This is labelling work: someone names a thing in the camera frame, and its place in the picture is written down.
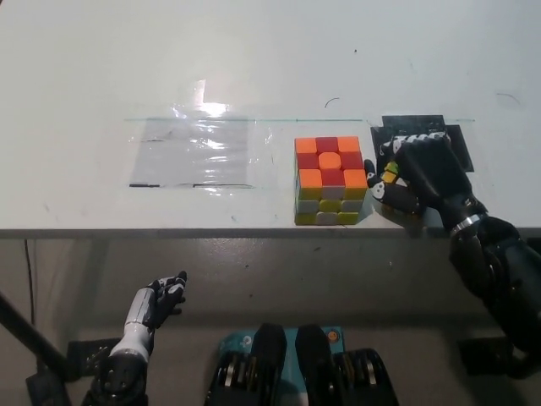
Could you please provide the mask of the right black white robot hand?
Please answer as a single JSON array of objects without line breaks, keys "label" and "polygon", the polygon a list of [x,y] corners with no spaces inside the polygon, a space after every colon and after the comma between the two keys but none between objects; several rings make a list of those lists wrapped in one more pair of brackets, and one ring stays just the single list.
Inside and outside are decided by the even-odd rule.
[{"label": "right black white robot hand", "polygon": [[434,209],[447,231],[487,215],[445,132],[395,136],[363,164],[373,198],[402,214]]}]

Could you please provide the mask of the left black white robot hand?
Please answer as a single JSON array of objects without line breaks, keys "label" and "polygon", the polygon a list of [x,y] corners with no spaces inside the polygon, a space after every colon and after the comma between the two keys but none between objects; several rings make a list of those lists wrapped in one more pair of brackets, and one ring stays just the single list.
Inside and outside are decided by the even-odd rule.
[{"label": "left black white robot hand", "polygon": [[110,355],[129,355],[149,362],[154,335],[170,315],[180,315],[187,272],[154,280],[134,296],[124,322],[123,337]]}]

